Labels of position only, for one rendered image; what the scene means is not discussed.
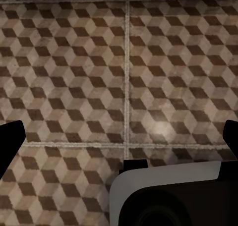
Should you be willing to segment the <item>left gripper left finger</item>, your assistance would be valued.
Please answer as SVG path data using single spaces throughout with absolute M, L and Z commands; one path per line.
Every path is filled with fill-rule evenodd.
M 0 179 L 26 139 L 21 120 L 0 125 Z

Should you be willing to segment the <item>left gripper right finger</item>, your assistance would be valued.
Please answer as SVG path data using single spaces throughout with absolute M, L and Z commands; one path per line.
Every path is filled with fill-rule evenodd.
M 222 137 L 238 159 L 238 122 L 228 119 L 225 123 Z

